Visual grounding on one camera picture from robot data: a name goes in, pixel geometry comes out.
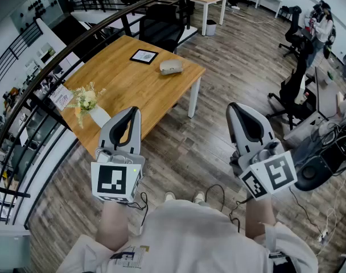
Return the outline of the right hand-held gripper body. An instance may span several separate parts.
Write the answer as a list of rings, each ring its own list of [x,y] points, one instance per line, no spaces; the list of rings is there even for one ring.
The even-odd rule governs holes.
[[[291,153],[278,140],[244,148],[235,166],[241,170],[239,180],[255,200],[268,198],[298,181]]]

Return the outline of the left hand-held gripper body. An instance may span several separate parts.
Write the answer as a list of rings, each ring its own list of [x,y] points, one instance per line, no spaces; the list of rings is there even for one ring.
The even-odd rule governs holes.
[[[141,155],[97,148],[91,163],[92,194],[102,201],[134,202],[144,164]]]

